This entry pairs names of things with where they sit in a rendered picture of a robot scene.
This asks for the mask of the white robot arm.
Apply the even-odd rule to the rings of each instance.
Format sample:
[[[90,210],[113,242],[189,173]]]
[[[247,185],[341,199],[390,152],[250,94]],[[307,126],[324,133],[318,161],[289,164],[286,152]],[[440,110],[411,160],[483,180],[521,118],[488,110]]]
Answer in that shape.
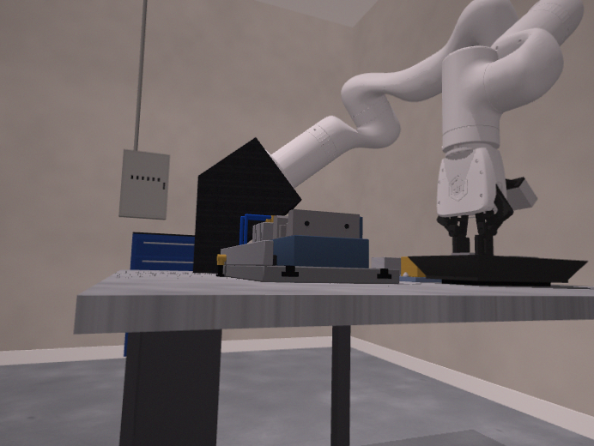
[[[352,148],[386,148],[396,141],[401,127],[386,94],[418,102],[440,93],[443,153],[498,149],[501,115],[553,87],[563,70],[560,46],[584,14],[582,0],[540,0],[531,9],[519,19],[510,0],[473,0],[445,47],[431,57],[398,72],[357,75],[343,85],[342,102],[357,130],[328,116],[274,152],[275,160],[266,152],[296,188]]]

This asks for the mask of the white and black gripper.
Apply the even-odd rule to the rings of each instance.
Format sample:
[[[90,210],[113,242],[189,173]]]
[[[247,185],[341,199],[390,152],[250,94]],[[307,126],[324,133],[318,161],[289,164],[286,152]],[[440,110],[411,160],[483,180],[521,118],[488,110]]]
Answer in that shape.
[[[437,222],[452,237],[452,253],[470,252],[470,238],[466,238],[468,219],[476,218],[479,235],[475,235],[475,255],[494,255],[493,236],[503,221],[513,215],[506,200],[506,177],[499,150],[470,146],[445,154],[439,169],[437,214]]]

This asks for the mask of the yellow-orange rectangular block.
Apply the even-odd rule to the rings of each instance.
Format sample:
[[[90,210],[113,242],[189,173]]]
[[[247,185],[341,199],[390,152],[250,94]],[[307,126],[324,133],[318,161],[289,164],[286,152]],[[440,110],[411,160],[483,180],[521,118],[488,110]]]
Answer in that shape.
[[[426,277],[407,256],[401,256],[401,276],[404,272],[407,272],[409,277]]]

